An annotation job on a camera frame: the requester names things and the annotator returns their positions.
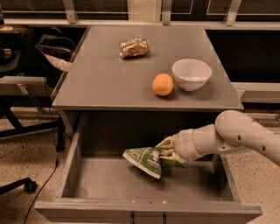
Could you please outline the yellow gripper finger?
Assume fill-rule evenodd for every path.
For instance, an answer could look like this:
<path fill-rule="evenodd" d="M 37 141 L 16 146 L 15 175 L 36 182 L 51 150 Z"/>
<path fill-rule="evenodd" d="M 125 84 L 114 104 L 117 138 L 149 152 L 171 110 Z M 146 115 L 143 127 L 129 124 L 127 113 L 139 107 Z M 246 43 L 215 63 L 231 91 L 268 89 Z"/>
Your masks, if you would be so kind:
<path fill-rule="evenodd" d="M 181 163 L 184 164 L 186 161 L 180 157 L 177 153 L 172 150 L 162 151 L 159 153 L 159 157 L 166 163 Z"/>
<path fill-rule="evenodd" d="M 174 141 L 175 141 L 175 135 L 168 136 L 163 141 L 158 143 L 156 145 L 157 149 L 173 149 L 174 148 Z"/>

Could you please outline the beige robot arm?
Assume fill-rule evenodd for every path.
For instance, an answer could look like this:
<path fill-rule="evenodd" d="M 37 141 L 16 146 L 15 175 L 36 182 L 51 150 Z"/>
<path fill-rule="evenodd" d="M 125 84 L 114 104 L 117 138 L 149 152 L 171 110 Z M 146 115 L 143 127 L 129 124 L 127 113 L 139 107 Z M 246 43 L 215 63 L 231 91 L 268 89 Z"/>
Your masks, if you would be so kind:
<path fill-rule="evenodd" d="M 157 145 L 165 156 L 175 152 L 184 161 L 194 161 L 208 154 L 256 151 L 276 165 L 280 165 L 280 136 L 264 128 L 242 112 L 226 110 L 214 124 L 198 129 L 183 129 L 168 136 Z"/>

